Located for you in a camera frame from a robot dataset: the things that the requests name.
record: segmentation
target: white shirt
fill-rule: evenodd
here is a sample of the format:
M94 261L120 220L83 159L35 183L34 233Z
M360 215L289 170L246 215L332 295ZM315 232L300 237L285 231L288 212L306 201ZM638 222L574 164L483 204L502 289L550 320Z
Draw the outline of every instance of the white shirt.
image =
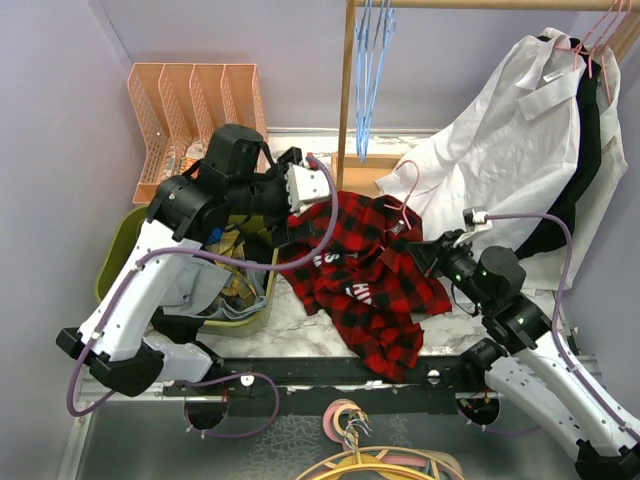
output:
M518 42L471 105L398 162L411 159L419 166L408 205L422 217L425 240L464 228L462 211L469 207L485 206L492 214L547 212L573 176L580 143L575 95L585 63L554 49L570 48L566 34L549 28L542 35L550 40L527 36ZM405 165L376 183L404 200L415 178L415 168ZM537 223L496 221L474 250L515 250Z
M600 54L596 55L594 60L600 63ZM627 162L622 150L620 122L618 121L620 69L613 52L609 48L604 52L604 63L609 80L611 104L609 104L604 80L601 78L598 83L596 100L600 111L602 163L593 181L576 202L573 255L567 277L567 288L571 288L573 285L587 249L591 245L613 197L613 192L618 186L620 178L627 171ZM520 265L527 271L527 286L530 288L557 290L566 254L567 248L562 247L553 252L538 253L531 258L522 260Z

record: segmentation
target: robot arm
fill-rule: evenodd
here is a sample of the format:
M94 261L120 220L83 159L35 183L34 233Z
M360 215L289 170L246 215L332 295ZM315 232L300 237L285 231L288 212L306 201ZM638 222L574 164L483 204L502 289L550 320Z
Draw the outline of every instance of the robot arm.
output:
M254 173L263 150L271 168ZM330 196L323 175L303 167L302 152L291 148L277 162L257 132L225 125L214 133L207 154L183 175L165 180L147 209L138 241L109 292L80 328L63 329L56 343L69 356L95 340L85 364L104 386L128 396L153 382L201 380L212 356L199 345L177 345L145 330L168 289L191 256L168 254L139 266L148 253L164 248L198 250L215 229L224 229L231 214L261 215L273 230L274 246L289 241L287 217ZM121 286L138 270L127 288ZM120 295L100 334L96 327L114 296Z
M472 258L466 242L476 234L475 224L485 223L484 216L486 212L470 209L464 212L467 232L446 232L434 242L407 245L425 275L450 279L483 315L482 324L495 342L479 342L463 354L463 361L474 359L475 367L485 371L487 386L544 427L575 460L582 479L640 478L640 421L575 359L563 338L554 339L551 320L520 292L525 272L513 251L493 246L477 262ZM572 364L565 361L565 352ZM539 380L522 371L513 357Z

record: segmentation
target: wooden pole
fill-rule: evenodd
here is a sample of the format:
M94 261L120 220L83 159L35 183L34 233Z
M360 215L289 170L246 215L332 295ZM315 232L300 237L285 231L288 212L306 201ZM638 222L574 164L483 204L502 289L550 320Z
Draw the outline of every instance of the wooden pole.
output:
M622 20L620 27L609 41L609 47L618 62L631 50L638 36L640 36L640 13L631 12Z
M347 146L347 120L349 119L349 92L351 89L351 64L353 62L353 33L356 23L356 0L347 0L344 20L344 55L342 57L342 96L340 98L340 130L338 132L338 161L336 186L342 190L344 177L344 151Z
M357 0L363 7L366 0ZM380 6L380 0L373 5ZM566 10L606 11L611 0L391 0L394 8L453 8L477 10ZM640 11L640 2L634 2L633 10Z

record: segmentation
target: flannel shirt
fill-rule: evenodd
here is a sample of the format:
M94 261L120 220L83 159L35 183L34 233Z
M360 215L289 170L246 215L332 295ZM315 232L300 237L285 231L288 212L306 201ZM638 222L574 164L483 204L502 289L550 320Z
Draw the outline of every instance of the flannel shirt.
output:
M339 192L338 223L327 249L313 262L282 272L308 315L324 309L347 346L374 372L401 382L413 368L423 344L423 331L411 313L440 314L451 310L442 284L424 278L407 242L422 241L421 219L407 208L412 228L402 214L384 205L399 206L389 196L371 199ZM299 217L293 229L311 221L313 234L280 250L279 261L306 255L320 243L331 204L316 204Z

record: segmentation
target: marble surface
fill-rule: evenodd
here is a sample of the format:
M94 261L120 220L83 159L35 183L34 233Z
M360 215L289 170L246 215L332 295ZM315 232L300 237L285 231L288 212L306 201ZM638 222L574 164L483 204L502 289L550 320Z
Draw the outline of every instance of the marble surface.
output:
M372 136L370 153L404 154L425 137ZM291 146L303 152L313 152L325 162L338 148L336 135L271 135L269 138L274 158ZM353 136L348 137L347 152L355 152ZM527 294L551 315L552 292L531 291ZM277 276L273 295L273 308L267 326L254 336L246 338L200 334L198 339L223 357L345 357L355 356L344 344L331 318L324 312L307 316L288 282ZM451 313L419 318L424 330L421 355L457 355L486 336L480 317L471 318L454 306Z

